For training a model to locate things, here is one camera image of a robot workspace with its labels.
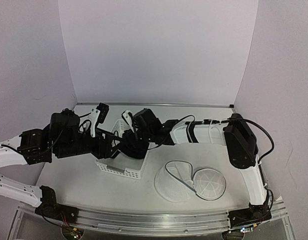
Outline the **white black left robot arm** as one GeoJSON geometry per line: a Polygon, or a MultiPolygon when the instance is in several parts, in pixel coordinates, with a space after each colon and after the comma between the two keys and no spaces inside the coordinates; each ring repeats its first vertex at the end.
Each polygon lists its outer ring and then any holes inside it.
{"type": "Polygon", "coordinates": [[[41,205],[49,218],[57,218],[61,207],[55,203],[53,190],[34,183],[38,169],[50,163],[53,157],[85,154],[97,159],[111,157],[116,151],[112,142],[117,137],[98,128],[108,111],[108,106],[102,104],[82,116],[64,109],[53,113],[44,128],[30,129],[0,142],[0,196],[33,207],[41,205]]]}

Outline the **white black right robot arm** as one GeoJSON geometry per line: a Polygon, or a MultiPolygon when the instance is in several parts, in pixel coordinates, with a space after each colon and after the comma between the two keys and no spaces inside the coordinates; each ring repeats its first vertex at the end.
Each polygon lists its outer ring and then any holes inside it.
{"type": "Polygon", "coordinates": [[[238,113],[225,119],[190,122],[183,117],[161,123],[153,111],[146,108],[136,114],[126,110],[122,118],[130,130],[122,135],[119,150],[134,159],[145,158],[151,143],[157,148],[162,145],[174,146],[185,143],[225,146],[229,162],[241,173],[249,194],[250,207],[246,209],[245,217],[255,222],[264,215],[264,206],[268,204],[270,190],[267,188],[260,165],[262,159],[274,149],[271,148],[259,156],[257,138],[249,125],[257,127],[272,140],[262,126],[238,113]]]}

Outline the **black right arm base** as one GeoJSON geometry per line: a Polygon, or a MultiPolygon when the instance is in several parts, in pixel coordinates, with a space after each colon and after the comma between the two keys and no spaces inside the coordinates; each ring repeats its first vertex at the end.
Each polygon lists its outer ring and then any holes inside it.
{"type": "Polygon", "coordinates": [[[274,195],[269,188],[266,188],[266,194],[262,205],[252,205],[250,203],[248,208],[229,211],[229,228],[248,227],[270,220],[272,218],[271,209],[274,203],[274,195]]]}

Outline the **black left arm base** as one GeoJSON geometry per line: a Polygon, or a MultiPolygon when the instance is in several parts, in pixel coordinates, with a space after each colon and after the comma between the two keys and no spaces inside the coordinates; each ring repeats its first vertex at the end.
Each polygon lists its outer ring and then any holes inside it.
{"type": "Polygon", "coordinates": [[[41,204],[35,208],[35,214],[64,223],[76,223],[78,208],[57,202],[55,191],[48,186],[40,186],[42,192],[41,204]]]}

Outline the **white perforated plastic basket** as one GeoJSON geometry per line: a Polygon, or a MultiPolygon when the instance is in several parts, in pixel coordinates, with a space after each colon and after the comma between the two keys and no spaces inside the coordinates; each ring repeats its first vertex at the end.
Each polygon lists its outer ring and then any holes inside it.
{"type": "Polygon", "coordinates": [[[134,159],[120,153],[116,158],[97,159],[95,164],[102,172],[140,180],[146,162],[147,156],[143,159],[134,159]]]}

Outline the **white mesh laundry bag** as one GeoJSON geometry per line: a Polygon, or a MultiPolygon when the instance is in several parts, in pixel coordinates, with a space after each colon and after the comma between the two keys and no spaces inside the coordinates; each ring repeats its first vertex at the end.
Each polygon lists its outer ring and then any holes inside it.
{"type": "Polygon", "coordinates": [[[193,170],[189,162],[167,162],[155,175],[155,190],[172,203],[186,202],[194,197],[215,201],[223,196],[227,183],[222,173],[213,168],[193,170]]]}

